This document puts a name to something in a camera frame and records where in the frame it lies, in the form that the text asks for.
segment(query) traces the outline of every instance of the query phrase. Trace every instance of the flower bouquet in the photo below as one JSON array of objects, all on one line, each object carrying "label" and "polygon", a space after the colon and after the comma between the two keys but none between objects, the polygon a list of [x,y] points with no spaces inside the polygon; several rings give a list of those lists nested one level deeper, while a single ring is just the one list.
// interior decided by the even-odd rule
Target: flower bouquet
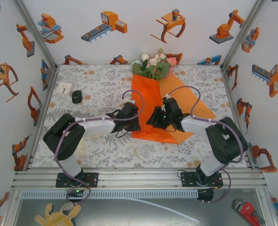
[{"label": "flower bouquet", "polygon": [[154,58],[149,55],[142,55],[142,62],[137,60],[132,63],[133,73],[143,77],[160,80],[172,75],[172,68],[176,66],[176,59],[172,57],[166,58],[163,50],[160,48],[158,54]]}]

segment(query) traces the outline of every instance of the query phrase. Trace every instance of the orange cloth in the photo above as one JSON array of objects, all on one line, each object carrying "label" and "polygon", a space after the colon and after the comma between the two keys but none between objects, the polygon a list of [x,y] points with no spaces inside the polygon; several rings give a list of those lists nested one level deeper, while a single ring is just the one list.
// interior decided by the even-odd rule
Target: orange cloth
[{"label": "orange cloth", "polygon": [[[156,106],[162,106],[162,98],[167,93],[174,90],[179,86],[184,86],[178,78],[174,75],[169,78],[161,79],[160,81],[145,78],[143,76],[134,74],[132,80],[132,89],[139,91],[145,101],[144,110],[139,115],[140,131],[132,132],[133,138],[159,141],[163,143],[181,144],[188,139],[193,133],[189,132],[169,132],[163,129],[154,128],[153,126],[146,125],[146,122],[151,117],[153,110]],[[177,100],[179,107],[183,113],[190,113],[192,106],[197,101],[197,96],[191,91],[190,88],[179,89],[171,94]],[[135,100],[139,110],[142,107],[142,100],[137,93],[132,94],[132,99]],[[194,115],[214,119],[216,115],[200,100],[194,108]],[[167,130],[173,130],[172,126],[169,126]]]}]

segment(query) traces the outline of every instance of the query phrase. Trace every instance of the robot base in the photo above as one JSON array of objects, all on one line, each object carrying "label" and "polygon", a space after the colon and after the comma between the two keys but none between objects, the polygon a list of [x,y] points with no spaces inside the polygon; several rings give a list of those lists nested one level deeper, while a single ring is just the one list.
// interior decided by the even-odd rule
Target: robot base
[{"label": "robot base", "polygon": [[31,43],[32,43],[32,49],[31,49],[30,52],[27,52],[27,57],[31,57],[31,56],[34,55],[34,45],[35,45],[35,43],[34,43],[34,41],[32,41]]},{"label": "robot base", "polygon": [[207,180],[207,183],[200,184],[196,178],[196,172],[181,172],[183,187],[218,187],[223,186],[221,173],[215,173]]},{"label": "robot base", "polygon": [[218,39],[218,38],[216,38],[216,34],[214,34],[214,35],[212,35],[212,36],[209,37],[209,39],[211,39],[212,41],[216,42],[217,44],[223,43],[223,42],[228,41],[228,40],[231,40],[231,39],[233,39],[233,38],[234,38],[233,36],[229,35],[229,36],[228,36],[227,38],[225,38],[225,39]]},{"label": "robot base", "polygon": [[[98,185],[98,173],[83,173],[82,178],[79,178],[83,182],[87,183],[90,187],[97,187]],[[56,179],[55,187],[76,187],[79,183],[68,178],[64,173],[59,173]]]}]

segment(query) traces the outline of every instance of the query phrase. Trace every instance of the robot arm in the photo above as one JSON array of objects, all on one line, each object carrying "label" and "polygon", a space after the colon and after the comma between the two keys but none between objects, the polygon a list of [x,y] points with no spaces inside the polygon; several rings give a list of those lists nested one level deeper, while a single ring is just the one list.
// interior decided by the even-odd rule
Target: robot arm
[{"label": "robot arm", "polygon": [[240,24],[240,28],[244,23],[244,19],[242,19],[239,15],[238,15],[238,10],[234,10],[233,12],[231,12],[229,14],[229,21],[227,23],[227,25],[230,27],[230,29],[233,26],[234,21],[236,21],[238,24]]},{"label": "robot arm", "polygon": [[57,146],[63,132],[69,125],[76,121],[81,121],[72,126],[68,134],[60,144],[57,159],[62,168],[72,177],[81,179],[82,170],[74,156],[74,152],[82,137],[99,133],[115,133],[119,131],[138,131],[140,130],[138,118],[129,121],[115,121],[114,119],[127,119],[137,115],[138,107],[131,102],[126,102],[121,110],[116,110],[106,114],[99,120],[74,118],[70,114],[64,114],[44,135],[44,142],[55,154]]},{"label": "robot arm", "polygon": [[163,101],[163,108],[155,108],[147,124],[160,129],[166,129],[172,125],[174,129],[182,132],[194,132],[197,135],[208,137],[213,155],[210,155],[196,168],[197,181],[202,185],[207,184],[214,173],[240,155],[239,143],[226,126],[239,137],[243,151],[248,149],[246,140],[231,118],[225,117],[219,121],[192,118],[190,114],[182,113],[176,100],[172,97]]}]

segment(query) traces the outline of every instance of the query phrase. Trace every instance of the green leaf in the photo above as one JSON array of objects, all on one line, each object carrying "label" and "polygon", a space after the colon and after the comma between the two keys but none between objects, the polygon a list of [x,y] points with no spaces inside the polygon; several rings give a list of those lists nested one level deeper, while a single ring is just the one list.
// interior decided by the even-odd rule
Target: green leaf
[{"label": "green leaf", "polygon": [[164,63],[162,63],[162,62],[158,63],[159,68],[163,68],[163,66],[164,66]]},{"label": "green leaf", "polygon": [[163,79],[166,77],[166,73],[164,71],[162,71],[160,74],[159,74],[159,80],[160,79]]},{"label": "green leaf", "polygon": [[143,77],[146,77],[146,78],[149,78],[149,77],[150,77],[148,72],[143,72],[143,73],[142,73],[142,76],[143,76]]},{"label": "green leaf", "polygon": [[147,64],[148,64],[148,60],[144,60],[144,61],[143,61],[143,68],[144,68],[144,69],[146,68]]},{"label": "green leaf", "polygon": [[169,67],[170,67],[170,63],[163,63],[163,68],[164,68],[165,70],[168,70]]},{"label": "green leaf", "polygon": [[140,67],[140,65],[137,64],[137,63],[134,63],[134,64],[133,64],[133,73],[134,73],[134,74],[139,74],[140,72],[141,72],[141,67]]},{"label": "green leaf", "polygon": [[147,68],[148,69],[148,71],[150,71],[150,72],[152,72],[153,71],[153,69],[154,69],[154,65],[151,65],[149,68]]}]

